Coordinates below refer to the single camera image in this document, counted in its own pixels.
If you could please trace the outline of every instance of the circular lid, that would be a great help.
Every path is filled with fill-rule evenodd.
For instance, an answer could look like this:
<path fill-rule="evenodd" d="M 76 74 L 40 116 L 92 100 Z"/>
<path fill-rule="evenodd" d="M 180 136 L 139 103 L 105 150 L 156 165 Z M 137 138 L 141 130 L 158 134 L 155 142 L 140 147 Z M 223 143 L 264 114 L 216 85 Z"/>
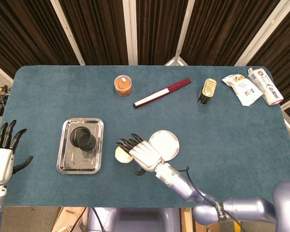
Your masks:
<path fill-rule="evenodd" d="M 131 79 L 127 75 L 120 75 L 115 78 L 114 85 L 116 89 L 126 90 L 131 87 Z"/>
<path fill-rule="evenodd" d="M 177 137 L 167 130 L 155 132 L 150 137 L 149 143 L 161 154 L 164 161 L 173 159 L 179 151 Z"/>
<path fill-rule="evenodd" d="M 121 163 L 130 163 L 133 160 L 132 156 L 125 152 L 121 147 L 116 148 L 115 158 Z"/>

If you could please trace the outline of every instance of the white box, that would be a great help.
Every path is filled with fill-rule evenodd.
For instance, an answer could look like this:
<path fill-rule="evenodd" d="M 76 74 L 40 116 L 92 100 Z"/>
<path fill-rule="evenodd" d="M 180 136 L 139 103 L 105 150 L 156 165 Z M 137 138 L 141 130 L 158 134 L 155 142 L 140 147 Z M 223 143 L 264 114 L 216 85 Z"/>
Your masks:
<path fill-rule="evenodd" d="M 268 105 L 276 105 L 284 100 L 264 69 L 248 69 L 248 77 L 263 93 L 262 97 Z"/>

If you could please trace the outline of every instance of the robotic arm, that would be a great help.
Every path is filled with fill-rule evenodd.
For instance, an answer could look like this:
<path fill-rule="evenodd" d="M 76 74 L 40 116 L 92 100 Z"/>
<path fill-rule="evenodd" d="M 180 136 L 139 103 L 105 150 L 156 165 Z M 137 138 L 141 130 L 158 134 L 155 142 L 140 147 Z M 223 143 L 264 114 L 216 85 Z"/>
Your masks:
<path fill-rule="evenodd" d="M 214 197 L 199 191 L 170 164 L 147 141 L 136 134 L 135 140 L 119 140 L 117 143 L 142 167 L 139 173 L 156 172 L 156 177 L 175 191 L 184 201 L 194 201 L 194 219 L 209 225 L 232 220 L 277 223 L 276 232 L 290 231 L 290 181 L 276 184 L 273 191 L 275 207 L 263 198 L 227 198 L 217 202 Z"/>
<path fill-rule="evenodd" d="M 13 120 L 9 125 L 5 123 L 0 129 L 0 224 L 2 209 L 7 193 L 5 185 L 10 181 L 13 174 L 27 167 L 33 158 L 33 156 L 29 156 L 25 162 L 13 167 L 14 154 L 19 139 L 27 130 L 20 130 L 12 139 L 12 132 L 15 124 L 16 120 Z"/>

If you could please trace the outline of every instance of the black cup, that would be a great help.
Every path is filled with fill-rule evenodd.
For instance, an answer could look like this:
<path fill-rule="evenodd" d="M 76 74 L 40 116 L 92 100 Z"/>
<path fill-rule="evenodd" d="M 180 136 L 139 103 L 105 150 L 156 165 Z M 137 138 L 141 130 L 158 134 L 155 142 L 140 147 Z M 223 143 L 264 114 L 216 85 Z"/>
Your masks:
<path fill-rule="evenodd" d="M 86 127 L 75 128 L 70 136 L 73 146 L 78 147 L 82 151 L 91 151 L 96 145 L 96 138 Z"/>

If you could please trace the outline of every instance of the red pen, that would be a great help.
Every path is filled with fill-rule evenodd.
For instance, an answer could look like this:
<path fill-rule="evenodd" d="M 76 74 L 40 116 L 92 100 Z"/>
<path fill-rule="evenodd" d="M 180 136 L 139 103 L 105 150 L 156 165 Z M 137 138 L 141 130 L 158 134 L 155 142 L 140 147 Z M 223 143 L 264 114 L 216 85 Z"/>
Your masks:
<path fill-rule="evenodd" d="M 136 101 L 135 103 L 133 103 L 133 106 L 135 108 L 139 108 L 142 105 L 146 105 L 146 104 L 148 104 L 148 103 L 150 103 L 150 102 L 152 102 L 152 101 L 154 101 L 154 100 L 156 100 L 158 98 L 161 98 L 161 97 L 163 97 L 163 96 L 165 96 L 165 95 L 167 95 L 169 93 L 172 93 L 175 90 L 178 90 L 181 87 L 183 87 L 185 85 L 188 85 L 190 83 L 191 83 L 191 80 L 189 78 L 184 79 L 184 80 L 182 80 L 180 82 L 174 83 L 174 84 L 172 84 L 172 85 L 170 85 L 170 86 L 168 86 L 168 87 L 166 87 L 166 88 L 164 88 L 162 90 L 159 90 L 158 92 L 150 94 L 149 96 Z"/>

